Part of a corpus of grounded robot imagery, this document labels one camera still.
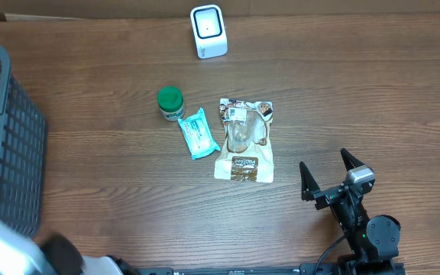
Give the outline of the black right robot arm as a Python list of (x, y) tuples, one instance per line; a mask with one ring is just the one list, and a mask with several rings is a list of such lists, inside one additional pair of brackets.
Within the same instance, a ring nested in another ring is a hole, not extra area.
[(341, 184), (321, 190), (305, 163), (299, 164), (301, 198), (313, 201), (318, 210), (329, 208), (343, 235), (329, 246), (314, 264), (301, 264), (301, 274), (404, 274), (399, 255), (400, 223), (390, 215), (369, 217), (362, 201), (375, 184), (374, 171), (340, 150), (347, 170)]

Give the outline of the teal wet wipes pack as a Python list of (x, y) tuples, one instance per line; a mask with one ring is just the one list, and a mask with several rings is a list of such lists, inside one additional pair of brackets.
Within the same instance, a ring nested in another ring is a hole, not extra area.
[(220, 150), (212, 136), (203, 108), (188, 118), (179, 118), (178, 124), (193, 160), (207, 157), (214, 151)]

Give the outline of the brown snack pouch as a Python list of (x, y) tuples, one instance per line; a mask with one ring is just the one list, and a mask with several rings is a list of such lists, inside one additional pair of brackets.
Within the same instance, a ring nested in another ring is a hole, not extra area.
[(272, 183), (274, 178), (270, 125), (273, 103), (223, 98), (219, 114), (225, 142), (215, 161), (218, 180)]

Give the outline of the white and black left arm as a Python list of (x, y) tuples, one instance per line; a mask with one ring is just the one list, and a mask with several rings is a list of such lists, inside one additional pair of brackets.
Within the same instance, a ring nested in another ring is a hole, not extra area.
[(37, 245), (0, 221), (0, 274), (97, 275), (136, 274), (137, 271), (113, 256), (83, 256), (61, 234), (51, 235)]

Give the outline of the green lid jar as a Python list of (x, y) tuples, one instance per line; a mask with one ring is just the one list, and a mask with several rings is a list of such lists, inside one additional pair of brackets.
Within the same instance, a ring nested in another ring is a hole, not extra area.
[(177, 121), (184, 116), (183, 94), (177, 87), (163, 87), (157, 93), (157, 104), (163, 117), (168, 121)]

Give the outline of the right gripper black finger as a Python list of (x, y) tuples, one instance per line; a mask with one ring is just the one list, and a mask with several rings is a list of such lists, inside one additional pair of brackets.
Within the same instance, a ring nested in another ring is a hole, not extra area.
[(320, 192), (318, 183), (313, 178), (309, 168), (303, 161), (299, 163), (301, 176), (301, 198), (304, 201), (316, 200), (316, 194)]
[(344, 162), (345, 168), (347, 171), (352, 170), (354, 168), (357, 167), (362, 167), (364, 166), (364, 163), (361, 162), (359, 159), (357, 159), (356, 157), (354, 157), (348, 150), (346, 150), (345, 148), (342, 148), (340, 150), (341, 153), (341, 158)]

